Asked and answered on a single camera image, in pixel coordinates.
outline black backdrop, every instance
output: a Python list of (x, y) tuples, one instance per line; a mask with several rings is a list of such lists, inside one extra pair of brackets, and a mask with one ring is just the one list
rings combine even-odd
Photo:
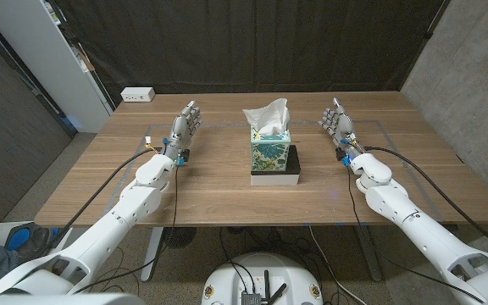
[(58, 0), (114, 101), (398, 90), (442, 0)]

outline wooden table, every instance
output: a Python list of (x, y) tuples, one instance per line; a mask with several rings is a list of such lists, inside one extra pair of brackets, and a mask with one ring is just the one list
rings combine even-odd
[[(249, 125), (241, 110), (263, 107), (279, 97), (288, 99), (300, 180), (297, 186), (251, 186)], [(116, 167), (144, 148), (144, 136), (150, 135), (152, 144), (161, 146), (175, 116), (195, 100), (204, 124), (189, 147), (190, 161), (178, 172), (177, 226), (355, 225), (347, 169), (336, 161), (332, 139), (317, 123), (324, 109), (333, 107), (333, 97), (352, 117), (364, 146), (389, 147), (410, 158), (470, 217), (488, 224), (487, 188), (396, 91), (157, 95), (151, 103), (121, 103), (35, 222), (64, 225)], [(465, 222), (417, 172), (385, 152), (374, 155), (391, 167), (393, 178), (431, 217), (445, 224)], [(122, 169), (75, 226), (95, 223), (150, 157), (142, 156), (128, 170)], [(352, 192), (361, 221), (390, 224), (366, 205), (355, 178), (352, 175)], [(139, 225), (171, 226), (174, 189), (172, 184), (159, 209)]]

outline tissue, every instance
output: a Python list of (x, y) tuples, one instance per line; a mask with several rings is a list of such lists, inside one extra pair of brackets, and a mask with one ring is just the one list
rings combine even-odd
[(287, 99), (279, 98), (269, 106), (259, 109), (243, 109), (247, 122), (259, 134), (264, 136), (279, 135), (286, 131), (289, 122)]

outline tissue box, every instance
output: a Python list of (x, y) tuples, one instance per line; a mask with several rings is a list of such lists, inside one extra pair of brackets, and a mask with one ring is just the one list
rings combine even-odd
[(277, 136), (259, 135), (251, 127), (252, 171), (286, 170), (291, 136), (289, 129)]

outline electrical outlet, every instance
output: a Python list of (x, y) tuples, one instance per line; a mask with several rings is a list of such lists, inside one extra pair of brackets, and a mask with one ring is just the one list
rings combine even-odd
[(124, 102), (151, 102), (156, 92), (152, 87), (126, 87), (120, 95)]

